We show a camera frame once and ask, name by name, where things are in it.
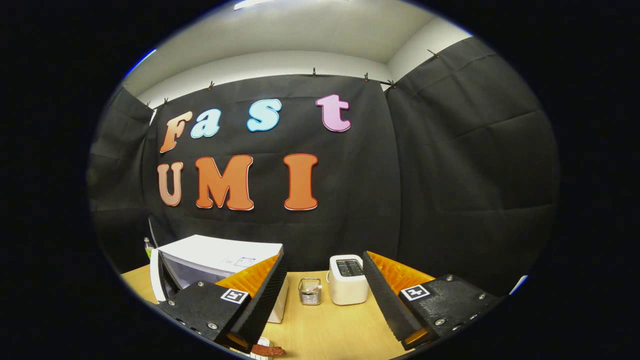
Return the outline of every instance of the bottle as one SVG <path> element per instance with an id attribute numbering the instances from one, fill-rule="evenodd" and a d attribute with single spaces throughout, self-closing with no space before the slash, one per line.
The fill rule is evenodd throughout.
<path id="1" fill-rule="evenodd" d="M 151 259 L 151 250 L 154 249 L 153 245 L 151 245 L 151 241 L 149 238 L 145 238 L 145 251 L 147 251 L 147 256 Z"/>

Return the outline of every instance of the wire mesh cup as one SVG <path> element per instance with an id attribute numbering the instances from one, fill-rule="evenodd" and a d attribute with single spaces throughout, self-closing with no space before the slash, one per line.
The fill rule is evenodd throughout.
<path id="1" fill-rule="evenodd" d="M 317 277 L 303 277 L 298 284 L 298 293 L 300 294 L 300 302 L 304 305 L 320 304 L 320 279 Z"/>

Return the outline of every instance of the table surface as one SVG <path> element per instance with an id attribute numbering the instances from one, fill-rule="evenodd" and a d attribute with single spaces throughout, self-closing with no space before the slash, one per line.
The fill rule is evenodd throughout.
<path id="1" fill-rule="evenodd" d="M 340 306 L 331 302 L 325 271 L 289 272 L 287 303 L 282 323 L 268 322 L 262 336 L 287 354 L 274 359 L 390 359 L 407 353 L 385 321 L 369 290 L 362 304 Z M 122 274 L 143 299 L 157 304 L 151 288 L 149 265 Z M 298 283 L 303 277 L 322 279 L 322 303 L 303 305 Z"/>

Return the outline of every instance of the white wall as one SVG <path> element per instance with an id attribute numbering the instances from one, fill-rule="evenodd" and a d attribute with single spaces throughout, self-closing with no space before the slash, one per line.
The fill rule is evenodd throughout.
<path id="1" fill-rule="evenodd" d="M 394 81 L 400 80 L 407 72 L 423 63 L 442 49 L 471 37 L 465 30 L 436 17 L 412 36 L 387 63 Z"/>
<path id="2" fill-rule="evenodd" d="M 285 74 L 332 74 L 387 81 L 392 79 L 385 64 L 354 56 L 317 51 L 270 51 L 235 56 L 189 69 L 174 75 L 138 95 L 137 98 L 155 108 L 164 102 L 209 86 L 242 79 Z"/>

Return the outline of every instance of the black curtain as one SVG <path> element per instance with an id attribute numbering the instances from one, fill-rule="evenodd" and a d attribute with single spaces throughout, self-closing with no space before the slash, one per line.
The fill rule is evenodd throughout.
<path id="1" fill-rule="evenodd" d="M 147 210 L 140 177 L 153 111 L 124 88 L 108 101 L 95 132 L 87 191 L 100 246 L 120 273 L 148 263 Z"/>
<path id="2" fill-rule="evenodd" d="M 508 293 L 553 222 L 559 169 L 540 103 L 473 37 L 385 93 L 401 172 L 397 260 Z"/>
<path id="3" fill-rule="evenodd" d="M 323 124 L 316 100 L 337 94 L 349 103 L 342 118 L 347 131 L 335 132 Z M 247 128 L 249 108 L 259 100 L 278 99 L 279 121 L 268 131 Z M 211 137 L 192 138 L 191 129 L 202 112 L 221 111 L 220 129 Z M 187 111 L 176 146 L 159 152 L 167 122 Z M 147 135 L 142 173 L 145 201 L 159 245 L 201 234 L 232 240 L 283 243 L 290 271 L 324 270 L 329 257 L 371 250 L 395 258 L 400 223 L 397 146 L 387 103 L 380 84 L 344 76 L 268 76 L 226 83 L 172 99 L 161 106 Z M 285 156 L 296 153 L 318 158 L 312 168 L 312 195 L 317 208 L 291 211 L 289 168 Z M 254 208 L 236 211 L 196 206 L 198 169 L 195 161 L 214 158 L 223 174 L 238 154 L 253 158 L 248 189 Z M 184 164 L 182 198 L 167 206 L 160 197 L 157 166 Z M 173 193 L 173 172 L 167 176 Z"/>

